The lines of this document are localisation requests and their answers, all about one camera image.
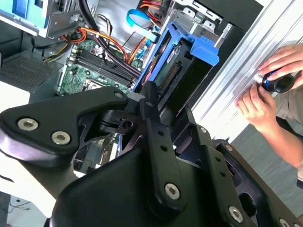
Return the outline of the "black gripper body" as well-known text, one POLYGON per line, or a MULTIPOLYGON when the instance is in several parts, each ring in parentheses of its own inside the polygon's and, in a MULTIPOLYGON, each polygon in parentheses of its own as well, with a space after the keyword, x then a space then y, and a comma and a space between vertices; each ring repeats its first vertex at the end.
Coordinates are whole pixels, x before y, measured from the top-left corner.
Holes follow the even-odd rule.
POLYGON ((147 202, 150 191, 144 153, 137 149, 67 186, 57 199, 52 227, 237 227, 229 206, 219 210, 208 175, 196 164, 178 159, 187 197, 175 217, 156 216, 147 202))

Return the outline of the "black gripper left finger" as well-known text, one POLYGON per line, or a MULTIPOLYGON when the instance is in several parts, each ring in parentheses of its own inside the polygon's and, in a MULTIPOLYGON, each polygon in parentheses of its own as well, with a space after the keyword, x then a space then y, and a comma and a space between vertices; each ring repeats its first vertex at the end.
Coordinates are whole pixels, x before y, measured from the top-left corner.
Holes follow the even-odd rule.
POLYGON ((169 129, 160 122, 157 96, 156 84, 149 81, 139 100, 117 88, 102 87, 7 109, 0 115, 0 150, 36 170, 37 179, 56 189, 52 214, 62 191, 88 175, 77 178, 73 173, 79 149, 111 133, 122 134, 123 153, 113 161, 141 150, 151 211, 178 215, 187 197, 181 194, 180 168, 169 129))

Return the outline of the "person's right hand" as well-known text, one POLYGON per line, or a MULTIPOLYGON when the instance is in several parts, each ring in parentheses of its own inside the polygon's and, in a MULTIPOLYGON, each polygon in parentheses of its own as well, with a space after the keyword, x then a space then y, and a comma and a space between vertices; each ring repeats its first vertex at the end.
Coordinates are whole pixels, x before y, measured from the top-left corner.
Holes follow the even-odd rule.
POLYGON ((258 69, 259 75, 266 75, 274 72, 268 77, 269 80, 276 80, 286 74, 299 72, 292 89, 303 84, 303 44, 287 45, 278 49, 258 69))

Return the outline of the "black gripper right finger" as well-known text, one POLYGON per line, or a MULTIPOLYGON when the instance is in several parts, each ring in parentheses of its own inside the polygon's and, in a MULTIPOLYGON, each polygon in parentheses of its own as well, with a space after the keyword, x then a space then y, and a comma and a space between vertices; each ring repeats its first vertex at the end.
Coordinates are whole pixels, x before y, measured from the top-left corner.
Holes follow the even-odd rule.
POLYGON ((226 141, 212 141, 196 124, 190 106, 165 111, 175 153, 205 174, 202 188, 210 199, 211 225, 216 227, 301 227, 300 220, 226 141))

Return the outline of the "person's left hand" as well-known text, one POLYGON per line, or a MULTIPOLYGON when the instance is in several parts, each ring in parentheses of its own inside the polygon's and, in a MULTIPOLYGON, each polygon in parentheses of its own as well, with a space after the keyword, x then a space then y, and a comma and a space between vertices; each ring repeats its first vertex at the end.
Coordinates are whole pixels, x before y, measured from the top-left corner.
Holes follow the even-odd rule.
POLYGON ((278 128, 276 103, 263 87, 253 85, 236 104, 237 110, 262 134, 269 134, 278 128))

